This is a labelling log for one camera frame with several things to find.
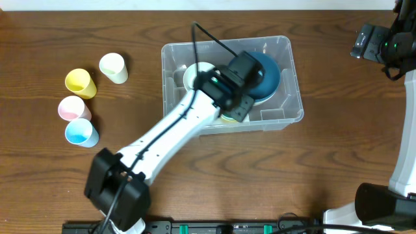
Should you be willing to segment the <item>yellow cup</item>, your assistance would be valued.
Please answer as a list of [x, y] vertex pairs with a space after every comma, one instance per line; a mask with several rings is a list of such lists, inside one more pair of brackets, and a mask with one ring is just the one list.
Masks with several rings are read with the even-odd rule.
[[90, 74], [82, 68], [70, 71], [64, 83], [69, 91], [83, 99], [91, 99], [97, 94], [97, 88]]
[[221, 118], [224, 122], [227, 122], [227, 123], [236, 123], [236, 122], [237, 122], [234, 118], [232, 118], [232, 117], [228, 116], [227, 114], [222, 114], [220, 118]]

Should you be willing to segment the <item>white small bowl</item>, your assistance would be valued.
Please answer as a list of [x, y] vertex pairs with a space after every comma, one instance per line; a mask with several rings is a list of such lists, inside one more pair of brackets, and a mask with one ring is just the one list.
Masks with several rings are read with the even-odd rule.
[[208, 62], [199, 62], [197, 64], [190, 65], [183, 75], [183, 84], [186, 91], [193, 89], [194, 80], [196, 78], [196, 70], [198, 69], [199, 72], [207, 72], [213, 69], [215, 66]]

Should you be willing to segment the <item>clear plastic storage bin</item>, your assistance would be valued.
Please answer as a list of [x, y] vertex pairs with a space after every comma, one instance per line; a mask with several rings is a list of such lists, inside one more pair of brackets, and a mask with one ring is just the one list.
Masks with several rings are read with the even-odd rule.
[[[236, 53], [259, 52], [272, 57], [280, 68], [280, 83], [271, 99], [253, 106], [250, 121], [227, 123], [221, 118], [204, 127], [200, 135], [245, 131], [282, 130], [304, 117], [290, 40], [285, 36], [266, 36], [222, 40]], [[191, 42], [166, 44], [161, 49], [163, 114], [166, 116], [187, 93], [183, 84], [185, 70], [194, 64]]]

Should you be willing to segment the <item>cream white cup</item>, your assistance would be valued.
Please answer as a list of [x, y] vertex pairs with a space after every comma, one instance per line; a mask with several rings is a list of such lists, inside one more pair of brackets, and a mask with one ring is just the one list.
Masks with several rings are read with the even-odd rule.
[[108, 53], [99, 61], [100, 71], [115, 84], [125, 83], [128, 79], [124, 58], [118, 53]]

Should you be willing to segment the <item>light blue cup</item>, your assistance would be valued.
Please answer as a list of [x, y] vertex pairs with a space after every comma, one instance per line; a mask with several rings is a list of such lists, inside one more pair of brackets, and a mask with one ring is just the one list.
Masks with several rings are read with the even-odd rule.
[[99, 134], [92, 123], [84, 118], [71, 121], [65, 129], [66, 140], [74, 145], [91, 148], [99, 141]]

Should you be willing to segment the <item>pink cup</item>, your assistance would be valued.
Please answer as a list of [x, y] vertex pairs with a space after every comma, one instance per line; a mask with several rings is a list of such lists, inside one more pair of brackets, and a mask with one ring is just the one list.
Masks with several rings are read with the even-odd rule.
[[58, 105], [58, 115], [68, 122], [79, 118], [87, 120], [92, 118], [89, 108], [78, 96], [65, 97]]

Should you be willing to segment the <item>green cup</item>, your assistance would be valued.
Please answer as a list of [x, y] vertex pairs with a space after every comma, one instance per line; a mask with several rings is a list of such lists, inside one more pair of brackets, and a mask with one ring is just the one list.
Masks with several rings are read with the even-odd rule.
[[227, 112], [223, 113], [221, 115], [221, 118], [227, 121], [235, 121], [234, 117], [232, 117], [232, 115], [230, 115], [230, 113]]

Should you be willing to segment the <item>beige large bowl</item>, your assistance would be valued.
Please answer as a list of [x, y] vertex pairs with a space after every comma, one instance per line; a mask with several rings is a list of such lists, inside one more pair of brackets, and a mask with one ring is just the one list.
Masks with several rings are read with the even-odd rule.
[[264, 102], [266, 102], [266, 101], [268, 101], [267, 99], [264, 99], [264, 100], [259, 100], [259, 101], [256, 101], [253, 105], [254, 106], [258, 106], [258, 105], [261, 105], [261, 104], [263, 104]]

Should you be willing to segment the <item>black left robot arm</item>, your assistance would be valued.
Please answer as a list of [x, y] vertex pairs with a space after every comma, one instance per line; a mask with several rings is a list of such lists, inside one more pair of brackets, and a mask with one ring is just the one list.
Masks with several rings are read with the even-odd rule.
[[165, 164], [198, 132], [222, 113], [242, 122], [254, 105], [250, 90], [265, 75], [263, 65], [246, 51], [228, 66], [197, 71], [193, 89], [145, 135], [112, 153], [93, 158], [84, 195], [105, 213], [95, 233], [109, 224], [132, 230], [150, 208], [150, 186]]

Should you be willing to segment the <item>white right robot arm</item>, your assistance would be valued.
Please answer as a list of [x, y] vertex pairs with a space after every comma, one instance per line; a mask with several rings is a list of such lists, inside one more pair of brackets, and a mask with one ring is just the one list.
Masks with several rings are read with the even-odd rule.
[[324, 212], [320, 233], [391, 233], [415, 229], [415, 0], [398, 0], [392, 26], [362, 26], [351, 55], [404, 79], [406, 113], [398, 160], [388, 185], [361, 184], [355, 200]]

